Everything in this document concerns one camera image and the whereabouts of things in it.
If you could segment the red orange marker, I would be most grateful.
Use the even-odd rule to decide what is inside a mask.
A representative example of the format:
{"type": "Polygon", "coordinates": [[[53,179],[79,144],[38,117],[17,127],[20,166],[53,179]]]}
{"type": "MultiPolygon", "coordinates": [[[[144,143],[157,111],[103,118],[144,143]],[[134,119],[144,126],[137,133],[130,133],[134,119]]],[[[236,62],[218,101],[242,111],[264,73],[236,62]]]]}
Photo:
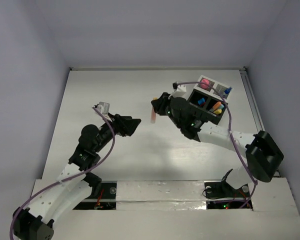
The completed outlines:
{"type": "Polygon", "coordinates": [[[155,124],[156,123],[156,112],[154,110],[154,108],[151,108],[151,116],[150,116],[150,123],[151,124],[155,124]]]}

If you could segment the pink cap marker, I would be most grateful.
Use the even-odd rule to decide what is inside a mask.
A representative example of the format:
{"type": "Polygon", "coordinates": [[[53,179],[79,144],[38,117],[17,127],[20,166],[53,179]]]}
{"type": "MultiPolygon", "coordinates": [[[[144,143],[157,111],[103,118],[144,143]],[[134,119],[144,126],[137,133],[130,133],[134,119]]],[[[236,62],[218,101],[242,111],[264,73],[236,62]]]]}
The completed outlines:
{"type": "Polygon", "coordinates": [[[210,81],[206,78],[202,78],[199,87],[205,90],[208,89],[210,87],[210,81]]]}

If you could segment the orange tip clear marker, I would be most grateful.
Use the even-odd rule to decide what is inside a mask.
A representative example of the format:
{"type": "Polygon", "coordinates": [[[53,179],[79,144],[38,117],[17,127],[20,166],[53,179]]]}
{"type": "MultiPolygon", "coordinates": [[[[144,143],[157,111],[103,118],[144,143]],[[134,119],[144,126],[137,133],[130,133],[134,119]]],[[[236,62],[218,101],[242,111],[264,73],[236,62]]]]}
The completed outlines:
{"type": "Polygon", "coordinates": [[[213,105],[213,107],[210,109],[210,111],[213,112],[213,111],[217,110],[220,107],[220,105],[222,105],[222,103],[220,101],[218,101],[217,103],[215,103],[213,105]]]}

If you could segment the yellow marker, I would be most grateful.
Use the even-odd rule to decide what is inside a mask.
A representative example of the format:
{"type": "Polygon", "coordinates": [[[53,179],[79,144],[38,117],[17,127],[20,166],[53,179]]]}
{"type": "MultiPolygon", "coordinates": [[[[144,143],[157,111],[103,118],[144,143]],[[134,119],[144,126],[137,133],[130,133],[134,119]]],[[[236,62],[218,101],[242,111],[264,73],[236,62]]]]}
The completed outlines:
{"type": "Polygon", "coordinates": [[[215,114],[215,115],[220,115],[222,114],[223,110],[221,108],[218,108],[216,110],[214,110],[212,113],[215,114]]]}

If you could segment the clear blue cap bottle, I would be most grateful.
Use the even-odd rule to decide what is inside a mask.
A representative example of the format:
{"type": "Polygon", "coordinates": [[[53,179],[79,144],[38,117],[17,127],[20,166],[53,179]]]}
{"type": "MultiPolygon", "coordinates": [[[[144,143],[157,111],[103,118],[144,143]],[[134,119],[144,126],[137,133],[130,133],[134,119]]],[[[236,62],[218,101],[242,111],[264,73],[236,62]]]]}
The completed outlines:
{"type": "Polygon", "coordinates": [[[223,98],[227,98],[228,96],[229,96],[229,94],[230,94],[230,92],[232,91],[232,87],[228,87],[228,88],[226,88],[225,90],[224,90],[224,92],[223,92],[223,98]]]}

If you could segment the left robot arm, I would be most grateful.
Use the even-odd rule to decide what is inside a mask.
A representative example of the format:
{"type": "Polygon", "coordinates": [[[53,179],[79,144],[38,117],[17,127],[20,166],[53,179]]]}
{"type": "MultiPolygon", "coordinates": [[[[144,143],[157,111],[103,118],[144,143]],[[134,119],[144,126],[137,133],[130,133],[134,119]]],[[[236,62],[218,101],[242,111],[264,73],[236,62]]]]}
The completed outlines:
{"type": "Polygon", "coordinates": [[[50,240],[57,221],[87,197],[100,194],[102,179],[92,170],[106,160],[99,152],[116,142],[116,136],[130,137],[141,119],[119,114],[103,118],[97,127],[88,124],[81,130],[78,145],[56,181],[33,194],[12,215],[11,240],[50,240]]]}

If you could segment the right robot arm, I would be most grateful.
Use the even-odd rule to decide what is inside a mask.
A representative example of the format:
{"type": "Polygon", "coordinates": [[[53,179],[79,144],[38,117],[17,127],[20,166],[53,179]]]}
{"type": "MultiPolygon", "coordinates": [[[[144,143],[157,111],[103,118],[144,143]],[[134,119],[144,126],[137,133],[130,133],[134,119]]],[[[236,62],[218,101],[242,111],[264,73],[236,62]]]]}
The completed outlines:
{"type": "Polygon", "coordinates": [[[268,132],[244,133],[214,124],[197,113],[183,97],[172,97],[164,92],[152,100],[151,105],[156,114],[169,117],[187,139],[213,144],[238,155],[241,166],[230,169],[220,183],[225,196],[232,196],[246,184],[271,182],[284,159],[268,132]]]}

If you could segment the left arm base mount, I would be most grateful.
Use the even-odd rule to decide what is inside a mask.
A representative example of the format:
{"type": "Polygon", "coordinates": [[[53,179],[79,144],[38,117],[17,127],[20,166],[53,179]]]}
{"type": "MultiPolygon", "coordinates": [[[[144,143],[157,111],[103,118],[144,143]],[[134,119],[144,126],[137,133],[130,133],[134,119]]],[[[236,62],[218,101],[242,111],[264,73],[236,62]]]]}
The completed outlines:
{"type": "Polygon", "coordinates": [[[74,210],[115,210],[117,205],[116,195],[116,181],[102,182],[98,195],[84,199],[74,207],[74,210]]]}

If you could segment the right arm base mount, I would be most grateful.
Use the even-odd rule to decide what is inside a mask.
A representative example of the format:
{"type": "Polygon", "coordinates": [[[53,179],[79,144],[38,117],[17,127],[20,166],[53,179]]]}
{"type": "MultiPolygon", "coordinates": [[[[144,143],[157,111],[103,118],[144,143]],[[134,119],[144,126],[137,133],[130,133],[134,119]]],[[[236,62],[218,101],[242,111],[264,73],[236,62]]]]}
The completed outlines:
{"type": "Polygon", "coordinates": [[[249,184],[243,168],[229,170],[221,180],[207,181],[202,191],[208,210],[253,209],[249,184]]]}

